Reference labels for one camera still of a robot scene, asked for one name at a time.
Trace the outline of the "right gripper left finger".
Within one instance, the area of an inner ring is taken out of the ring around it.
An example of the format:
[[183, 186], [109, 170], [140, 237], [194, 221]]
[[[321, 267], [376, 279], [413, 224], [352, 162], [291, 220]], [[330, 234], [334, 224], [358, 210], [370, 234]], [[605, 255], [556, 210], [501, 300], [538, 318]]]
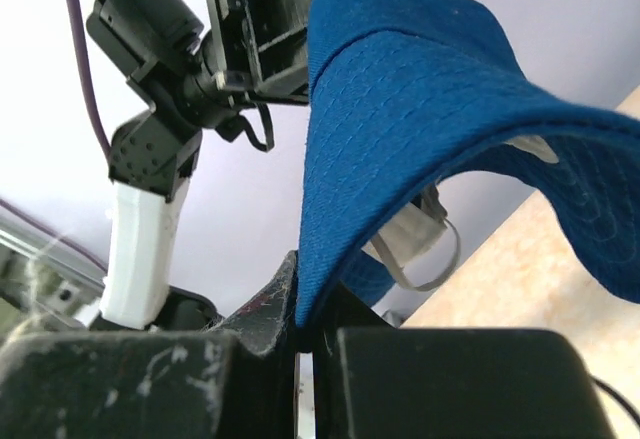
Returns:
[[5, 438], [293, 438], [297, 255], [214, 328], [22, 336], [1, 353]]

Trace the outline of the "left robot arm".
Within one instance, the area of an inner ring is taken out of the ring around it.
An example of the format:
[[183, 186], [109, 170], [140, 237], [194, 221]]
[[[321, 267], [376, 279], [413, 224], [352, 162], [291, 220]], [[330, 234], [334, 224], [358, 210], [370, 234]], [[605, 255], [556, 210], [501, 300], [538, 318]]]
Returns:
[[271, 105], [309, 102], [311, 0], [207, 0], [203, 24], [183, 0], [96, 0], [89, 36], [146, 103], [113, 135], [115, 190], [101, 316], [144, 329], [169, 294], [168, 272], [202, 133], [274, 147]]

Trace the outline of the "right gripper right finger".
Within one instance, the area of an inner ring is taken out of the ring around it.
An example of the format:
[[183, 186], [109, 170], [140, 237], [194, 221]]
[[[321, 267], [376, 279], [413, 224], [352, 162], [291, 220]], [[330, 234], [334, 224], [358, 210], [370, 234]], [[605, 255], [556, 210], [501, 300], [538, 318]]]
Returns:
[[395, 328], [345, 288], [299, 332], [320, 438], [610, 438], [586, 366], [536, 328]]

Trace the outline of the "blue bucket hat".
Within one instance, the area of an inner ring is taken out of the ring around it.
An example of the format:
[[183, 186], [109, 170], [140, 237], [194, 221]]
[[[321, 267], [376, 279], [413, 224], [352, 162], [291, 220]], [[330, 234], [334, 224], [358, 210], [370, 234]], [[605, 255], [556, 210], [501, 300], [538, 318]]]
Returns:
[[474, 0], [312, 0], [311, 117], [299, 233], [299, 327], [338, 283], [389, 289], [365, 243], [426, 186], [514, 177], [552, 204], [577, 258], [639, 299], [639, 123], [530, 83]]

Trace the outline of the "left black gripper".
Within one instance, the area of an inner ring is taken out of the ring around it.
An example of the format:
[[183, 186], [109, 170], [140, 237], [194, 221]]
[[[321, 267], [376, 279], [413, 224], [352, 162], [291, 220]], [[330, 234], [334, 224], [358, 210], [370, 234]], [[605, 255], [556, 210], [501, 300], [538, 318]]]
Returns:
[[306, 105], [311, 0], [207, 0], [202, 43], [214, 90], [247, 102]]

